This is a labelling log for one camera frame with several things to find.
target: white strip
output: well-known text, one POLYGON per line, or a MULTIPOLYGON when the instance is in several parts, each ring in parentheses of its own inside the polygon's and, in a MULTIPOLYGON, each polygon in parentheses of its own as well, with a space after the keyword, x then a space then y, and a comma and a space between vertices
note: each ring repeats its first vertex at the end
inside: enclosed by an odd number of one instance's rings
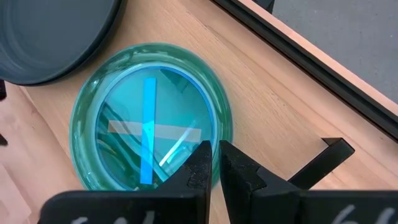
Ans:
MULTIPOLYGON (((108 131, 111 133, 141 136, 142 123, 130 121, 109 121, 108 131)), ((155 124, 155 137, 157 138, 179 140, 184 135, 186 135, 184 141, 200 142, 201 129, 155 124)))

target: petri dish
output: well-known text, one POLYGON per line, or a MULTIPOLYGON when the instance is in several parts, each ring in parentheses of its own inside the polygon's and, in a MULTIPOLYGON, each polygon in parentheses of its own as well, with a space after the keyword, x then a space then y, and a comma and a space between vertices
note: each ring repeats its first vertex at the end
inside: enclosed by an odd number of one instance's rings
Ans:
POLYGON ((226 93, 195 54, 141 44, 107 60, 81 88, 70 121, 72 162, 89 190, 151 190, 204 140, 219 179, 219 141, 232 141, 226 93))

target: dark gray lid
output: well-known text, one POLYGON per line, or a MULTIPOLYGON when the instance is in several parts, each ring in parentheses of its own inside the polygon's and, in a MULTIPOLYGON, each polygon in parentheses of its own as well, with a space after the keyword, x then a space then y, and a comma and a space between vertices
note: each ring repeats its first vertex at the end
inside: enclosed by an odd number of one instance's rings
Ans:
POLYGON ((71 72, 98 48, 121 2, 0 1, 0 79, 36 85, 71 72))

